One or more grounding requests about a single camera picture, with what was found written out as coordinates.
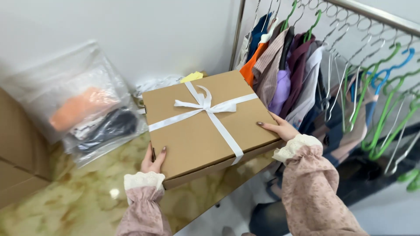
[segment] yellow cloth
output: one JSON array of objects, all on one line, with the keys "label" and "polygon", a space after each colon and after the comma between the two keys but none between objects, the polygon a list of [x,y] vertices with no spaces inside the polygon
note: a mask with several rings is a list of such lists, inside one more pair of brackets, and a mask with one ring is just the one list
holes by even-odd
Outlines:
[{"label": "yellow cloth", "polygon": [[194,73],[191,73],[191,74],[187,75],[180,82],[185,83],[185,82],[188,82],[188,81],[193,81],[193,80],[202,79],[202,78],[203,78],[203,73],[196,71]]}]

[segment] blue plastic hanger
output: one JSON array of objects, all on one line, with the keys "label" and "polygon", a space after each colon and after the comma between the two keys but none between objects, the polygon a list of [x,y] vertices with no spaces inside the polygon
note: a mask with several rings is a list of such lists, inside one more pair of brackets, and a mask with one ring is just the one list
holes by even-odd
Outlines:
[{"label": "blue plastic hanger", "polygon": [[[415,53],[414,48],[406,49],[401,54],[404,55],[407,52],[410,52],[410,54],[408,55],[408,57],[405,59],[405,61],[403,63],[401,63],[400,65],[393,65],[393,66],[391,66],[391,68],[389,68],[389,69],[383,69],[383,70],[381,70],[381,71],[379,71],[378,73],[375,74],[375,76],[373,77],[373,79],[372,79],[372,81],[370,83],[371,86],[374,89],[376,89],[375,95],[379,95],[379,92],[381,91],[382,85],[388,80],[388,78],[389,78],[392,70],[394,70],[394,69],[400,69],[401,67],[405,66],[405,64],[407,64],[413,58],[414,53]],[[382,74],[382,73],[384,73],[384,72],[386,72],[386,75],[383,78],[382,82],[380,84],[378,84],[378,86],[375,86],[375,80],[376,80],[376,78],[378,78],[379,75]]]}]

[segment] pink floral sleeve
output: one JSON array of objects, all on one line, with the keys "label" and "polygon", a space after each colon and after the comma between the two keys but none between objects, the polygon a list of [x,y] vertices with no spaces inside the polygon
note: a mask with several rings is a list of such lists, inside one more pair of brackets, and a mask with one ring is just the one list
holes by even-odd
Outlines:
[{"label": "pink floral sleeve", "polygon": [[124,176],[127,208],[116,236],[171,236],[171,228],[162,214],[158,202],[164,189],[163,174],[155,172]]},{"label": "pink floral sleeve", "polygon": [[273,158],[286,164],[282,202],[293,236],[368,235],[336,195],[339,175],[315,137],[297,135]]}]

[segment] hand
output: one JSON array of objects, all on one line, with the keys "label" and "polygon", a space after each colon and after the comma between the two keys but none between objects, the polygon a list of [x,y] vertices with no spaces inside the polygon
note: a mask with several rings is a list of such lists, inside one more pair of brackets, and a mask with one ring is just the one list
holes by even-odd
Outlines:
[{"label": "hand", "polygon": [[149,143],[149,146],[146,151],[146,155],[142,161],[142,168],[140,169],[143,173],[148,173],[153,171],[155,173],[160,173],[160,167],[162,166],[163,161],[166,157],[166,147],[163,147],[162,151],[157,155],[155,162],[152,162],[152,143]]},{"label": "hand", "polygon": [[289,141],[291,139],[294,139],[296,135],[300,134],[299,131],[297,131],[291,124],[289,124],[287,121],[283,120],[276,114],[269,112],[270,115],[273,117],[273,119],[277,122],[277,125],[272,124],[265,124],[263,122],[257,122],[257,125],[267,129],[271,130],[273,132],[276,132],[280,138],[284,141]]}]

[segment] marble countertop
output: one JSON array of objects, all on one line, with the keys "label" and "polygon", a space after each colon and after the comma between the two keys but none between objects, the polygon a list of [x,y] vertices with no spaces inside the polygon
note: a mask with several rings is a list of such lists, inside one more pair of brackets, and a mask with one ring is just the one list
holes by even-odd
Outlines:
[{"label": "marble countertop", "polygon": [[[60,145],[51,152],[54,181],[0,210],[0,236],[113,236],[126,208],[123,177],[140,170],[148,132],[77,169]],[[272,162],[273,152],[165,192],[160,202],[172,233]]]}]

